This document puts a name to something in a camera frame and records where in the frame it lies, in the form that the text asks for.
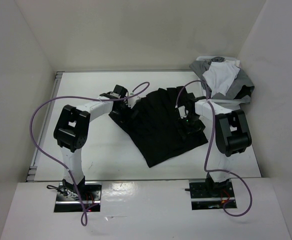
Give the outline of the black pleated skirt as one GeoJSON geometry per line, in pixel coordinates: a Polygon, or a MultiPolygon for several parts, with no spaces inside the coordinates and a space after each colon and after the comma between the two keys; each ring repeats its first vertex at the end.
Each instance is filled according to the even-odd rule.
{"type": "Polygon", "coordinates": [[[180,135],[178,133],[179,115],[175,112],[178,95],[188,94],[181,86],[159,88],[152,91],[132,108],[128,120],[109,117],[129,135],[144,157],[149,168],[177,157],[208,140],[204,134],[180,135]]]}

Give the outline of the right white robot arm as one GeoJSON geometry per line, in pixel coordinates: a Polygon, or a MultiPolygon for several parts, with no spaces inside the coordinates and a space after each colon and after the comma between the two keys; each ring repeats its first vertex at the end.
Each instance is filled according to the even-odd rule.
{"type": "Polygon", "coordinates": [[[205,192],[215,197],[224,192],[230,186],[230,176],[239,176],[227,166],[209,168],[209,158],[212,149],[217,149],[218,159],[221,164],[226,164],[230,157],[241,154],[251,146],[252,137],[243,110],[232,110],[223,107],[211,99],[195,97],[188,93],[185,96],[177,96],[175,104],[181,119],[186,127],[194,131],[199,117],[203,117],[212,123],[208,149],[204,160],[203,169],[206,172],[205,192]]]}

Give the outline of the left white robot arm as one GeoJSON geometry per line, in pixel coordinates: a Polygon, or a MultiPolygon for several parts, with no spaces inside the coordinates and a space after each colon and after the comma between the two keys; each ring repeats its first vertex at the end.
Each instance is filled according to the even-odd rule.
{"type": "Polygon", "coordinates": [[[97,100],[86,104],[65,105],[60,113],[53,137],[62,153],[62,162],[66,165],[63,187],[74,200],[86,193],[85,176],[82,169],[82,148],[88,139],[90,123],[120,107],[126,107],[128,90],[116,85],[113,91],[102,93],[97,100]]]}

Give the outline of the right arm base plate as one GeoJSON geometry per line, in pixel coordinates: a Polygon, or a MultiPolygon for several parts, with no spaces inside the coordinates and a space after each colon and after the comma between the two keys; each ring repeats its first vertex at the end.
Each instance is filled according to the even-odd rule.
{"type": "Polygon", "coordinates": [[[215,183],[211,178],[190,180],[189,187],[184,189],[190,193],[192,210],[236,209],[236,199],[232,182],[215,183]]]}

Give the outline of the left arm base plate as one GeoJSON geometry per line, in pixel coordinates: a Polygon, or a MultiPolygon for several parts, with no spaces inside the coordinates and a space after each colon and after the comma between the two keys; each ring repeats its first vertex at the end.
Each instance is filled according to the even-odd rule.
{"type": "MultiPolygon", "coordinates": [[[[58,186],[47,185],[46,188],[57,191],[54,205],[55,213],[83,211],[77,193],[64,188],[62,183],[59,183],[58,186]]],[[[99,212],[101,208],[102,185],[89,182],[82,190],[81,199],[84,207],[88,208],[88,212],[99,212]]]]}

